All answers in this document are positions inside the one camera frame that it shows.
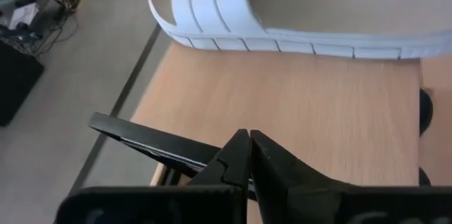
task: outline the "white shoe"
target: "white shoe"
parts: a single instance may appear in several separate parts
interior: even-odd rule
[[[199,49],[409,59],[452,52],[452,0],[148,0]]]

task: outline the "wooden board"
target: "wooden board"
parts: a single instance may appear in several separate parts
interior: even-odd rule
[[[260,129],[332,178],[416,185],[419,81],[418,61],[172,44],[133,121],[220,147]]]

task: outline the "wooden table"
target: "wooden table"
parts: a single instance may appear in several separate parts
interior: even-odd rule
[[[418,61],[171,44],[132,120],[219,147],[259,129],[329,177],[416,185],[419,87]]]

